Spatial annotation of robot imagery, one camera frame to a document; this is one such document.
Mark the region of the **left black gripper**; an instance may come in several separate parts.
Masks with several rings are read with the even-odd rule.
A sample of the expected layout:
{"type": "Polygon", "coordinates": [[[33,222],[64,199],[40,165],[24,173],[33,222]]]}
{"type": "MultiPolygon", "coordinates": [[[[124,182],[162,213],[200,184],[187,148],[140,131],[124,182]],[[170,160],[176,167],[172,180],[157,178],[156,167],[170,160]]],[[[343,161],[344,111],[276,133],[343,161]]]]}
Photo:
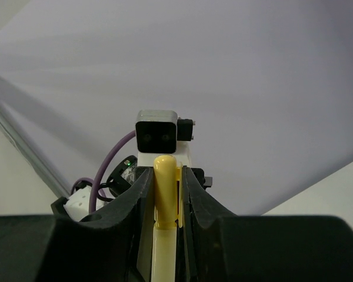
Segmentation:
{"type": "Polygon", "coordinates": [[[192,168],[191,169],[197,181],[201,187],[206,190],[207,188],[212,187],[212,177],[206,176],[205,172],[201,168],[192,168]]]}

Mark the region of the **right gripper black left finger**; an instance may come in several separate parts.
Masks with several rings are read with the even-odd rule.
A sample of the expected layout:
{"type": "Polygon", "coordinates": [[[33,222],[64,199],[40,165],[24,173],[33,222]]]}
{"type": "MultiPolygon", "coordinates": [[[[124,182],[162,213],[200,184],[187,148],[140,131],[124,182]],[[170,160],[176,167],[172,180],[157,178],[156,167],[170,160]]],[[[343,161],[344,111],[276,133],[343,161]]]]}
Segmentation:
{"type": "Polygon", "coordinates": [[[0,216],[0,281],[149,281],[153,170],[80,222],[0,216]]]}

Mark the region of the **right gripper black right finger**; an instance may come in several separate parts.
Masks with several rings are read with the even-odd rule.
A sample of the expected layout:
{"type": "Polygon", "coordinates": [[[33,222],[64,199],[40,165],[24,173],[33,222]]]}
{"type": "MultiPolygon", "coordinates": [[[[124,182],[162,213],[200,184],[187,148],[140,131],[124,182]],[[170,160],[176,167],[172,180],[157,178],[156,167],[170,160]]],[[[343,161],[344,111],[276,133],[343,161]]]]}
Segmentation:
{"type": "Polygon", "coordinates": [[[353,230],[335,216],[238,216],[182,170],[182,281],[353,281],[353,230]]]}

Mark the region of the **yellow highlighter cap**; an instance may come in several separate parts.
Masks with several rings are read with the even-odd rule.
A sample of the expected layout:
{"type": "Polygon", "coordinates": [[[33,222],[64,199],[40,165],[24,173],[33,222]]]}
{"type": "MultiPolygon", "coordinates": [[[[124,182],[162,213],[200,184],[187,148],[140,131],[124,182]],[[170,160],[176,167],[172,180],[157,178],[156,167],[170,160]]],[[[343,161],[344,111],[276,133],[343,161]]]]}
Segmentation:
{"type": "Polygon", "coordinates": [[[154,160],[155,226],[161,230],[181,228],[182,171],[171,155],[158,156],[154,160]]]}

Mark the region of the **yellow highlighter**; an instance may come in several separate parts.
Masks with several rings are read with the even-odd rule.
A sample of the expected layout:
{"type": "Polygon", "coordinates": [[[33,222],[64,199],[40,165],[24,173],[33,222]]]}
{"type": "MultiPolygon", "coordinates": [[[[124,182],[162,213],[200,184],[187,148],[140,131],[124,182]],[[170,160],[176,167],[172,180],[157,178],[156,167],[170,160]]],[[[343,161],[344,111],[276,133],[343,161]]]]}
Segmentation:
{"type": "Polygon", "coordinates": [[[152,243],[151,281],[175,281],[177,224],[155,223],[152,243]]]}

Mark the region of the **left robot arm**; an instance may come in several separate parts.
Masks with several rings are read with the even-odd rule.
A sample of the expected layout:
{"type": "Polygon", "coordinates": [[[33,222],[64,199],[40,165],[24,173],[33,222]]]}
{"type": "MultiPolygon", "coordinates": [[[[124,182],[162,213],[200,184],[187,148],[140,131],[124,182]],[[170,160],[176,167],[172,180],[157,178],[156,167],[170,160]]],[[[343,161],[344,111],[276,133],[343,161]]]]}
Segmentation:
{"type": "MultiPolygon", "coordinates": [[[[111,172],[109,177],[100,184],[96,209],[100,209],[135,182],[137,158],[134,155],[126,157],[111,172]]],[[[89,213],[89,197],[93,180],[87,177],[78,179],[72,187],[68,198],[61,197],[51,204],[53,214],[65,216],[74,221],[81,221],[89,213]]]]}

